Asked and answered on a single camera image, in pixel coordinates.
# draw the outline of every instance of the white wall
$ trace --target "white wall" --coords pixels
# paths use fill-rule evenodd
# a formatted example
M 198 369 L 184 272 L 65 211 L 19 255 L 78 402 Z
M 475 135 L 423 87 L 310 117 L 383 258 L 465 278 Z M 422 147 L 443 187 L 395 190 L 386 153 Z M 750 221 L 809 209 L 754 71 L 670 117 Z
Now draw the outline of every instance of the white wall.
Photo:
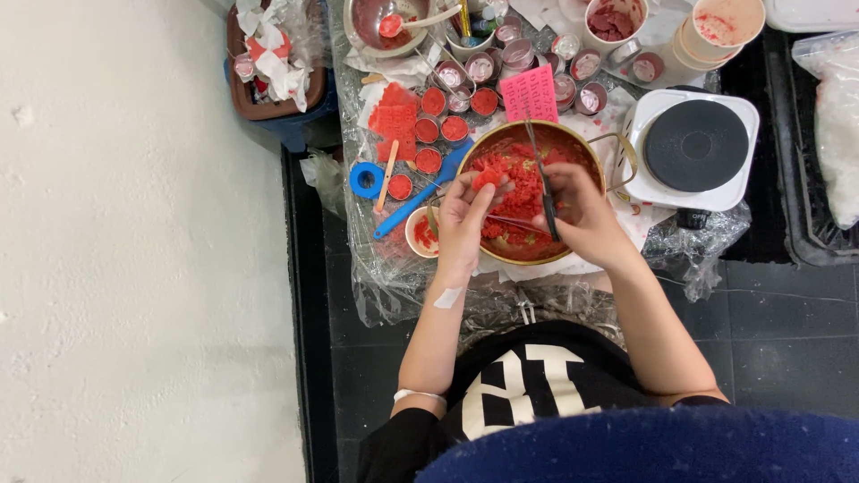
M 304 480 L 281 170 L 223 11 L 0 0 L 0 483 Z

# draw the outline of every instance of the black burner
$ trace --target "black burner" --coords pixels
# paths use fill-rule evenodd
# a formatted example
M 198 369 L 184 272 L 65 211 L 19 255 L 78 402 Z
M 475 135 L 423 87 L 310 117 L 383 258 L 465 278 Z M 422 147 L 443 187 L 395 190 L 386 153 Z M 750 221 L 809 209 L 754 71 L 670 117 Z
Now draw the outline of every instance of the black burner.
M 688 193 L 727 183 L 749 150 L 740 117 L 713 101 L 686 101 L 662 113 L 644 138 L 644 161 L 663 185 Z

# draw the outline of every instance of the black shirt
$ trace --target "black shirt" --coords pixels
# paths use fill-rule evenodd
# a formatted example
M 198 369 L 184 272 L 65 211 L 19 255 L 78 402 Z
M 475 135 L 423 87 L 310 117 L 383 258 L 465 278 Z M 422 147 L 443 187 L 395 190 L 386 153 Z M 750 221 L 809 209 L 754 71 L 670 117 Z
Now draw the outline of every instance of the black shirt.
M 358 481 L 413 481 L 456 444 L 536 419 L 657 405 L 643 392 L 626 352 L 569 321 L 480 340 L 457 359 L 446 399 L 441 420 L 423 409 L 405 409 L 361 441 Z M 679 403 L 724 401 L 692 397 Z

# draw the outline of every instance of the blue tape roll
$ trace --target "blue tape roll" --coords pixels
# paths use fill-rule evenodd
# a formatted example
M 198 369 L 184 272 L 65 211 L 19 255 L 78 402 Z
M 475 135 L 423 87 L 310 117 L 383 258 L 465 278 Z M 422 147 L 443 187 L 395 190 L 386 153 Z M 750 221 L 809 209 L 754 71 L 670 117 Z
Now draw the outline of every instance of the blue tape roll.
M 373 185 L 364 187 L 367 180 L 372 178 Z M 349 172 L 349 187 L 352 192 L 362 198 L 377 199 L 381 193 L 381 184 L 385 180 L 385 170 L 372 162 L 359 162 Z

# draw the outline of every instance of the pot handle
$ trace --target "pot handle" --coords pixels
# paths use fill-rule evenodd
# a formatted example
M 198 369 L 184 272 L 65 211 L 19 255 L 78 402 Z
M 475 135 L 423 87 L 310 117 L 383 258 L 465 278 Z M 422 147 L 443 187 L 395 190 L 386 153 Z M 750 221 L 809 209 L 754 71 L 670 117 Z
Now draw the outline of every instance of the pot handle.
M 590 141 L 588 141 L 588 144 L 591 144 L 595 141 L 599 141 L 602 138 L 608 138 L 609 136 L 616 137 L 620 142 L 620 145 L 623 146 L 624 152 L 626 153 L 626 159 L 629 160 L 630 166 L 632 167 L 632 176 L 630 176 L 628 180 L 606 189 L 606 193 L 610 192 L 611 190 L 618 189 L 626 183 L 632 181 L 636 177 L 636 174 L 638 174 L 638 155 L 636 154 L 636 149 L 632 147 L 632 143 L 630 143 L 630 140 L 627 139 L 626 136 L 624 136 L 623 134 L 620 134 L 619 132 L 609 132 L 597 138 L 591 139 Z

